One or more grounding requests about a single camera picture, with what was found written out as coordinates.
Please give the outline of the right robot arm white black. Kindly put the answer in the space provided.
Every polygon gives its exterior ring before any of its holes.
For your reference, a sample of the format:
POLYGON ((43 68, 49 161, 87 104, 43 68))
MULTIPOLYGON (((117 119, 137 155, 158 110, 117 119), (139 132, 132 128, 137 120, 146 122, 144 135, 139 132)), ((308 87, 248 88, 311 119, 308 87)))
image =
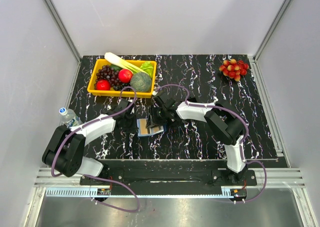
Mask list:
POLYGON ((213 137, 223 144, 227 169, 221 174, 221 180, 239 185, 246 178, 248 169, 243 148, 243 138, 248 133, 246 122, 227 102, 200 103, 194 96, 184 100, 169 97, 160 91, 152 97, 155 106, 149 108, 148 127, 168 125, 193 120, 207 123, 213 137))

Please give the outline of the gold credit card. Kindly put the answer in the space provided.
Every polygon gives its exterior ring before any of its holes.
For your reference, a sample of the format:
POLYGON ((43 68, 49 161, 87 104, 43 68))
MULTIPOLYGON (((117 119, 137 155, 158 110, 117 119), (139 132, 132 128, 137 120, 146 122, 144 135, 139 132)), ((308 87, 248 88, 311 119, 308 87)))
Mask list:
POLYGON ((141 118, 138 119, 138 127, 139 127, 139 135, 145 136, 148 134, 148 128, 147 128, 147 119, 141 118))
POLYGON ((162 126, 154 126, 154 127, 150 127, 149 128, 149 133, 151 135, 155 135, 158 133, 161 133, 163 131, 163 127, 162 126))

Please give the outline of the blue card holder wallet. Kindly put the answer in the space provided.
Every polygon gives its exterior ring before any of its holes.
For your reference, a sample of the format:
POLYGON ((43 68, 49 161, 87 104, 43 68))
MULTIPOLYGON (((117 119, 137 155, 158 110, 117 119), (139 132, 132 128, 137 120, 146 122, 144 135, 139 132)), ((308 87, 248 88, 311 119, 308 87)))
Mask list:
POLYGON ((147 119, 141 118, 136 120, 138 132, 138 137, 149 137, 154 136, 160 133, 163 133, 167 130, 167 127, 165 125, 157 125, 153 127, 147 127, 147 119))

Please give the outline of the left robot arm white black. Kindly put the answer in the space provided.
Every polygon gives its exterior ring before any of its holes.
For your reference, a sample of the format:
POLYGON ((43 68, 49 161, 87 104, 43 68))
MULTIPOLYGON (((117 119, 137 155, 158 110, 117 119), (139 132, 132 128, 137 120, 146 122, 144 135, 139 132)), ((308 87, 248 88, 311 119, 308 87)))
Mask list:
POLYGON ((109 173, 99 160, 84 156, 85 146, 100 136, 114 132, 116 124, 130 114, 133 107, 133 100, 122 99, 110 115, 101 114, 75 127, 58 126, 42 155, 42 162, 51 167, 51 175, 86 175, 98 185, 106 183, 109 173))

